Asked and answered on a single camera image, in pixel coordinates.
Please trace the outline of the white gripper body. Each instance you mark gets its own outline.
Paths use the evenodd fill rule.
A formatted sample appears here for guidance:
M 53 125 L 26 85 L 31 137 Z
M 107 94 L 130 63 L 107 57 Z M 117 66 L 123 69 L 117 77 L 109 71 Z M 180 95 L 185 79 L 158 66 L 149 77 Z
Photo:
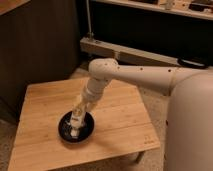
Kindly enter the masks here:
M 102 98 L 102 93 L 95 93 L 84 87 L 81 93 L 82 102 L 87 109 L 93 109 Z

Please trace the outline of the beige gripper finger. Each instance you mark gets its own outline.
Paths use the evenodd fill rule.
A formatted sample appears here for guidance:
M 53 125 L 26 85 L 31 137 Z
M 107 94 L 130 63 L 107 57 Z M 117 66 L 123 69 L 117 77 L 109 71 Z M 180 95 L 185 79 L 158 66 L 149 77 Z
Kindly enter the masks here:
M 84 104 L 82 106 L 83 115 L 86 115 L 87 113 L 91 112 L 94 108 L 94 105 L 92 103 Z
M 81 106 L 81 104 L 82 104 L 82 97 L 81 97 L 81 95 L 78 95 L 74 99 L 73 109 L 75 110 L 76 108 L 79 108 Z

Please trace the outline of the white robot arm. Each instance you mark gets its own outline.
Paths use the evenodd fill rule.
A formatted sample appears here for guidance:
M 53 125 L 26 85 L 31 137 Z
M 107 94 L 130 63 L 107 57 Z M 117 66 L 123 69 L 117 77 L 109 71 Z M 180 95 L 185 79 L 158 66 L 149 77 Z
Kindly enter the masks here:
M 88 71 L 71 117 L 75 134 L 111 81 L 138 85 L 167 97 L 163 171 L 213 171 L 213 68 L 131 66 L 99 58 Z

